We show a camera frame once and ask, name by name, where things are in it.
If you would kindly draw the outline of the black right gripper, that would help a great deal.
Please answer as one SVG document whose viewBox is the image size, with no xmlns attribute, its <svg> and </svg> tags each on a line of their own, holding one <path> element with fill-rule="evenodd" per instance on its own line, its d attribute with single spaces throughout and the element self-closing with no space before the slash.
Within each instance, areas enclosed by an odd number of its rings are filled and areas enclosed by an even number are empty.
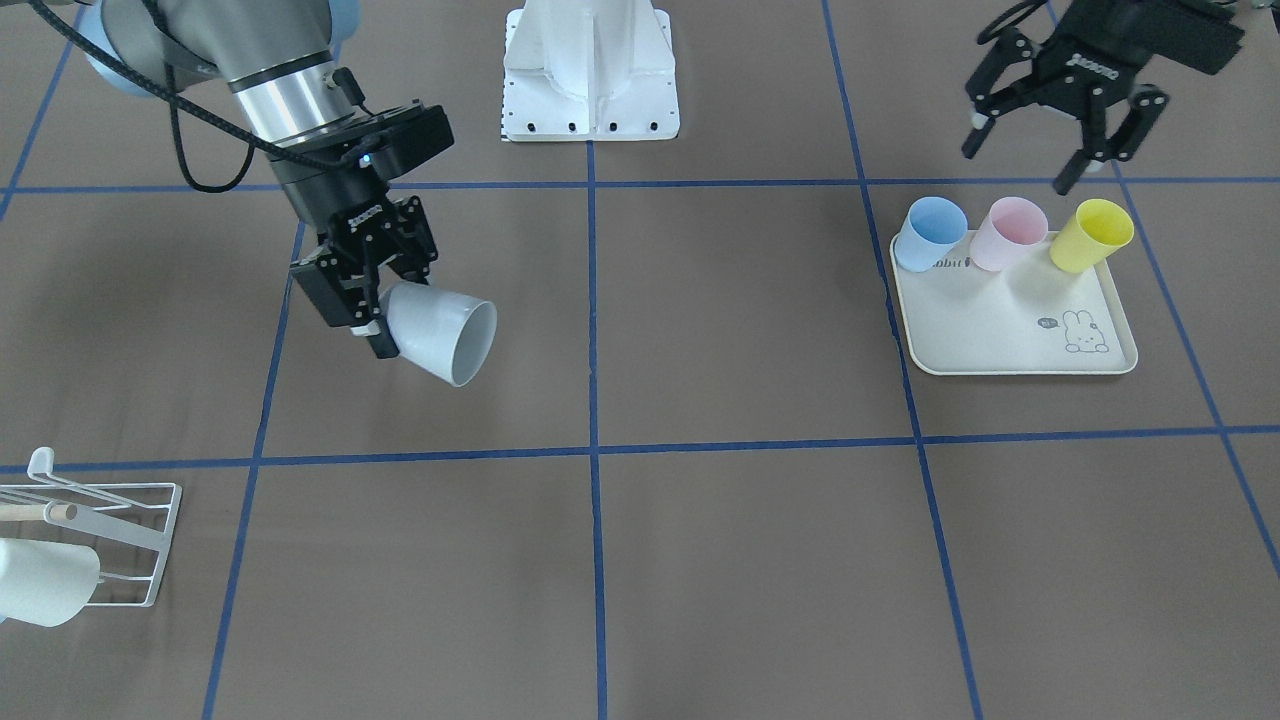
<svg viewBox="0 0 1280 720">
<path fill-rule="evenodd" d="M 329 327 L 366 329 L 378 359 L 401 355 L 379 295 L 380 268 L 429 284 L 438 259 L 420 199 L 390 197 L 392 181 L 449 149 L 451 122 L 438 105 L 411 102 L 351 122 L 271 159 L 273 172 L 316 247 L 289 266 Z"/>
</svg>

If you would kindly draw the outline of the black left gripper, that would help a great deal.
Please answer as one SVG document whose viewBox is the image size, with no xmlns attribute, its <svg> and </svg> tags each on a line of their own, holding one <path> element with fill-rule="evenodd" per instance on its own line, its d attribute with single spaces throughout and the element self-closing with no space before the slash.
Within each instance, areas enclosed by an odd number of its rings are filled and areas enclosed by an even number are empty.
<svg viewBox="0 0 1280 720">
<path fill-rule="evenodd" d="M 1048 108 L 1076 119 L 1082 147 L 1052 182 L 1061 196 L 1092 167 L 1133 159 L 1155 128 L 1169 95 L 1134 91 L 1137 74 L 1153 58 L 1215 76 L 1240 51 L 1244 36 L 1233 12 L 1213 1 L 1071 1 L 1052 33 L 1034 41 L 1019 24 L 1042 6 L 1015 3 L 979 32 L 975 41 L 988 51 L 965 83 L 972 128 L 961 152 L 973 159 L 997 119 L 1016 109 Z M 1108 108 L 1126 99 L 1124 120 L 1107 135 Z"/>
</svg>

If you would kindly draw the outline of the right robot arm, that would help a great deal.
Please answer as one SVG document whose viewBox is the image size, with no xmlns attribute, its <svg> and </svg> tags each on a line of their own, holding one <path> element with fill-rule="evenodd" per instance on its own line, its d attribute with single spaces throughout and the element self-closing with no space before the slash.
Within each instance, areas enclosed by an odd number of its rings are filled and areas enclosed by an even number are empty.
<svg viewBox="0 0 1280 720">
<path fill-rule="evenodd" d="M 380 291 L 389 266 L 426 284 L 438 251 L 416 197 L 389 184 L 454 141 L 439 106 L 412 101 L 370 113 L 338 46 L 358 26 L 356 1 L 93 1 L 82 32 L 101 50 L 93 65 L 116 87 L 136 77 L 173 94 L 225 82 L 300 220 L 317 247 L 291 277 L 323 319 L 397 357 Z"/>
</svg>

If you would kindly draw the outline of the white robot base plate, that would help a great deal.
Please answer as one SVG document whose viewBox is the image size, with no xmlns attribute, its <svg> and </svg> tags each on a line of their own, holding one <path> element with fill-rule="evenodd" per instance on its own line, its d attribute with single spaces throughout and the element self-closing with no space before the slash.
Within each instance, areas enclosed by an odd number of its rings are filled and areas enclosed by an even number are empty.
<svg viewBox="0 0 1280 720">
<path fill-rule="evenodd" d="M 526 1 L 504 31 L 506 142 L 678 136 L 672 23 L 653 3 Z"/>
</svg>

